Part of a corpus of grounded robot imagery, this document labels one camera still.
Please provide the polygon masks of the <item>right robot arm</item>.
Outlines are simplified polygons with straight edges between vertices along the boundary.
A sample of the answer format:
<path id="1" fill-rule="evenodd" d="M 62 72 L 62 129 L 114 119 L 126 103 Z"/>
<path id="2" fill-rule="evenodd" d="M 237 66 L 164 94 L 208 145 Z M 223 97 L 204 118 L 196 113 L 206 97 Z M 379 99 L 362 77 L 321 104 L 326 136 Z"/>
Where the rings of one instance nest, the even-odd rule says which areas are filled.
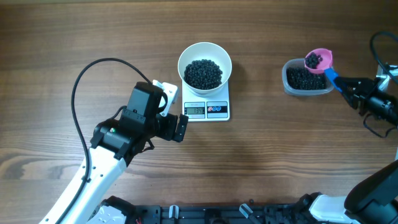
<path id="1" fill-rule="evenodd" d="M 363 125 L 380 138 L 397 129 L 397 98 L 380 89 L 381 79 L 334 76 L 331 83 L 347 103 L 359 111 Z M 384 135 L 371 129 L 370 116 L 392 124 Z M 397 223 L 397 161 L 356 185 L 346 197 L 314 193 L 304 195 L 295 205 L 311 223 Z"/>

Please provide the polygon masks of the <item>pink scoop blue handle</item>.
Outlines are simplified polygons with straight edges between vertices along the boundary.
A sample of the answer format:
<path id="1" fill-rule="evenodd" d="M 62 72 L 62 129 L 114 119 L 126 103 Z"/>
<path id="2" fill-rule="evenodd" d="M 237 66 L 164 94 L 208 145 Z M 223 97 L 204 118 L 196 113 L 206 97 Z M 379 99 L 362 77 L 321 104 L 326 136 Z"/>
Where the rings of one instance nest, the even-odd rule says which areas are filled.
<path id="1" fill-rule="evenodd" d="M 323 60 L 319 63 L 319 65 L 317 66 L 316 69 L 311 69 L 305 65 L 305 59 L 304 59 L 305 68 L 310 73 L 313 73 L 313 74 L 324 74 L 326 76 L 326 78 L 328 79 L 328 81 L 333 85 L 333 87 L 341 93 L 342 92 L 341 88 L 338 87 L 335 83 L 335 79 L 338 77 L 338 74 L 333 69 L 332 51 L 328 50 L 328 49 L 324 49 L 324 48 L 319 48 L 319 49 L 312 50 L 311 52 L 321 55 Z"/>

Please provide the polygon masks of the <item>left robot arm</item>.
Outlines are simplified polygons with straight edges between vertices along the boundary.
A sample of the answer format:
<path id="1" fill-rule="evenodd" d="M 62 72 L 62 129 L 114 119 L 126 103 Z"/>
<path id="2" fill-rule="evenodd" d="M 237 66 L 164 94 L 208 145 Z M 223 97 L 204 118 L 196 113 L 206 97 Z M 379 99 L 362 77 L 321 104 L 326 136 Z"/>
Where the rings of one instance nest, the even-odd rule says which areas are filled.
<path id="1" fill-rule="evenodd" d="M 85 158 L 42 223 L 100 223 L 94 211 L 132 159 L 154 145 L 151 139 L 183 140 L 188 118 L 169 113 L 178 87 L 154 80 L 138 82 L 127 106 L 97 125 Z"/>

